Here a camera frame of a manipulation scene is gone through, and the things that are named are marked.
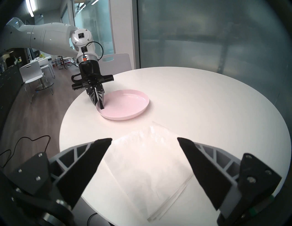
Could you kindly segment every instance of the dark cabinet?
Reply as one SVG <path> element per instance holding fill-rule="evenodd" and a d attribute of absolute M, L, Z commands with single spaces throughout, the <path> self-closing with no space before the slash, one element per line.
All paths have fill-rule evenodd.
<path fill-rule="evenodd" d="M 23 84 L 18 66 L 0 74 L 0 136 L 10 108 Z"/>

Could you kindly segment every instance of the wooden floor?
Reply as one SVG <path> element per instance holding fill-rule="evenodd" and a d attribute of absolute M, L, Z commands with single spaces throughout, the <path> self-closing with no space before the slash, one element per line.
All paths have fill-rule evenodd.
<path fill-rule="evenodd" d="M 30 83 L 31 91 L 28 85 L 26 89 L 31 98 L 29 103 L 25 89 L 22 86 L 17 95 L 12 108 L 7 117 L 1 140 L 0 153 L 7 149 L 13 151 L 16 142 L 23 136 L 36 139 L 43 135 L 50 135 L 51 141 L 46 153 L 48 158 L 59 153 L 59 132 L 63 117 L 75 98 L 83 92 L 83 89 L 72 90 L 71 75 L 78 74 L 79 68 L 75 66 L 58 70 L 53 67 L 55 79 L 51 77 L 49 69 L 45 69 L 45 75 L 48 80 L 53 81 L 53 96 L 49 89 L 41 90 L 36 93 L 35 88 L 39 85 L 38 81 Z M 37 141 L 22 139 L 16 147 L 15 154 L 4 168 L 5 174 L 10 173 L 14 168 L 25 162 L 38 152 L 44 151 L 48 138 L 44 137 Z M 0 156 L 0 165 L 3 166 L 9 152 Z"/>

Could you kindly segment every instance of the metal chair leg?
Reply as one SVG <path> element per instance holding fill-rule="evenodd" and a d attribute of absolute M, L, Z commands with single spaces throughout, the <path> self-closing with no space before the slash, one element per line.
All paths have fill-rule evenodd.
<path fill-rule="evenodd" d="M 51 73 L 51 76 L 52 76 L 52 78 L 55 78 L 55 75 L 54 75 L 54 77 L 53 77 L 53 75 L 52 75 L 52 72 L 51 72 L 50 68 L 48 68 L 48 69 L 49 69 L 49 71 L 50 71 L 50 73 Z"/>
<path fill-rule="evenodd" d="M 48 83 L 48 80 L 47 80 L 46 77 L 45 77 L 45 79 L 46 79 L 47 84 L 48 84 L 48 86 L 49 86 L 50 92 L 51 92 L 51 94 L 53 95 L 53 88 L 51 88 L 51 86 L 50 86 L 50 84 Z"/>
<path fill-rule="evenodd" d="M 52 68 L 52 66 L 49 64 L 49 66 L 51 67 L 51 70 L 52 70 L 52 72 L 53 72 L 53 74 L 54 74 L 54 78 L 55 78 L 55 73 L 54 73 L 54 71 L 53 71 L 53 68 Z"/>
<path fill-rule="evenodd" d="M 26 95 L 27 95 L 27 98 L 28 98 L 28 101 L 30 102 L 30 104 L 32 104 L 32 100 L 29 99 L 29 96 L 28 96 L 28 93 L 26 91 L 26 88 L 25 88 L 25 83 L 23 84 L 24 86 L 24 89 L 25 89 L 25 92 L 26 92 Z"/>
<path fill-rule="evenodd" d="M 76 63 L 75 63 L 75 58 L 73 57 L 73 61 L 74 61 L 74 64 L 75 64 L 75 67 L 77 67 Z"/>

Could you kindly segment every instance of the black cable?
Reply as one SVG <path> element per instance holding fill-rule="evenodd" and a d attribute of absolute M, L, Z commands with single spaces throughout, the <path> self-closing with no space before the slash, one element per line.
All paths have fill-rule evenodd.
<path fill-rule="evenodd" d="M 102 58 L 102 56 L 103 56 L 103 47 L 102 47 L 102 45 L 101 45 L 99 42 L 95 42 L 95 43 L 99 44 L 100 47 L 101 47 L 101 49 L 102 49 L 102 55 L 101 55 L 101 57 L 100 57 L 99 59 L 97 59 L 97 60 L 100 60 L 100 59 Z M 85 46 L 84 49 L 83 49 L 83 56 L 85 56 L 85 48 L 86 48 L 86 46 Z"/>
<path fill-rule="evenodd" d="M 88 220 L 87 220 L 87 226 L 89 226 L 89 222 L 90 222 L 90 219 L 94 216 L 94 215 L 96 215 L 97 213 L 94 213 L 94 214 L 91 214 L 90 215 L 90 217 L 88 218 Z"/>
<path fill-rule="evenodd" d="M 14 151 L 13 151 L 13 154 L 12 154 L 12 155 L 11 155 L 11 150 L 10 150 L 10 149 L 8 149 L 8 150 L 6 150 L 6 151 L 4 151 L 4 152 L 2 152 L 2 153 L 0 154 L 0 156 L 1 156 L 1 155 L 3 155 L 5 152 L 10 151 L 10 154 L 9 154 L 9 156 L 8 156 L 8 158 L 7 158 L 6 162 L 5 162 L 5 164 L 4 164 L 3 166 L 0 166 L 0 167 L 3 169 L 3 168 L 7 165 L 7 163 L 9 162 L 9 160 L 13 157 L 13 155 L 14 155 L 14 153 L 15 153 L 15 149 L 16 149 L 16 146 L 17 146 L 18 142 L 19 142 L 22 138 L 27 138 L 27 139 L 30 139 L 31 141 L 36 141 L 36 140 L 38 140 L 38 139 L 40 139 L 40 138 L 43 138 L 43 137 L 45 137 L 45 136 L 47 136 L 47 137 L 49 138 L 48 143 L 47 143 L 47 146 L 46 146 L 46 148 L 45 148 L 45 152 L 46 152 L 47 147 L 48 147 L 48 145 L 49 145 L 49 142 L 50 142 L 50 140 L 51 140 L 51 137 L 50 137 L 49 135 L 40 136 L 40 137 L 38 137 L 37 139 L 34 139 L 34 140 L 30 139 L 30 138 L 27 137 L 27 136 L 23 136 L 23 137 L 21 137 L 21 138 L 16 142 L 16 145 L 15 145 L 15 147 L 14 147 Z"/>

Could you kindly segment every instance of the glass wall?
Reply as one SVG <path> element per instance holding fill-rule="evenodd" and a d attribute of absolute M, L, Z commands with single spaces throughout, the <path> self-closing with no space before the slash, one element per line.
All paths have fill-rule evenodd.
<path fill-rule="evenodd" d="M 292 134 L 291 40 L 267 1 L 137 3 L 141 68 L 198 68 L 242 81 L 277 107 Z"/>
<path fill-rule="evenodd" d="M 61 21 L 63 24 L 70 24 L 70 21 L 69 21 L 69 13 L 68 13 L 68 7 L 66 7 L 62 17 L 61 17 Z M 70 46 L 74 49 L 74 46 L 73 46 L 73 43 L 71 41 L 71 38 L 69 38 L 69 43 L 70 43 Z"/>
<path fill-rule="evenodd" d="M 94 0 L 87 4 L 75 3 L 74 10 L 75 26 L 88 29 L 92 34 L 93 40 L 102 45 L 104 55 L 113 54 L 108 0 Z M 98 56 L 101 56 L 101 47 L 96 43 L 95 52 Z"/>

